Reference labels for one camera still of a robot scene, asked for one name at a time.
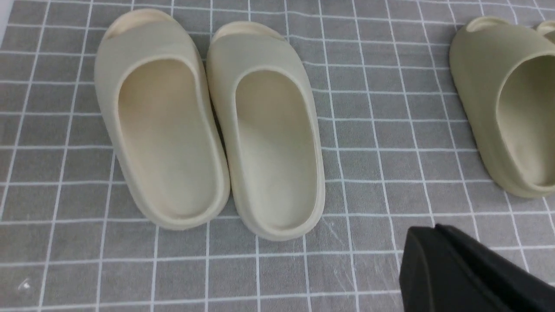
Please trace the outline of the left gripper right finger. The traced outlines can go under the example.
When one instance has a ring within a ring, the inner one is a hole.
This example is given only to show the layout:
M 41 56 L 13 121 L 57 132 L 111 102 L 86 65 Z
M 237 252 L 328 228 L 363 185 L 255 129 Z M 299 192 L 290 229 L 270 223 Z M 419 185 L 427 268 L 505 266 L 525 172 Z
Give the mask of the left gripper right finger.
M 554 287 L 450 225 L 435 225 L 464 264 L 494 296 L 514 312 L 552 312 Z

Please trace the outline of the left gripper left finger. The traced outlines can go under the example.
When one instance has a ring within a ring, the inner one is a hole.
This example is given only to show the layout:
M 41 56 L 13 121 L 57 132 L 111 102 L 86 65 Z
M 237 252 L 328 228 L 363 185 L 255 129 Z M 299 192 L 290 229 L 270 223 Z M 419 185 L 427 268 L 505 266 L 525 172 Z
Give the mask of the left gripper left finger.
M 410 227 L 400 271 L 405 312 L 502 312 L 498 300 L 431 227 Z

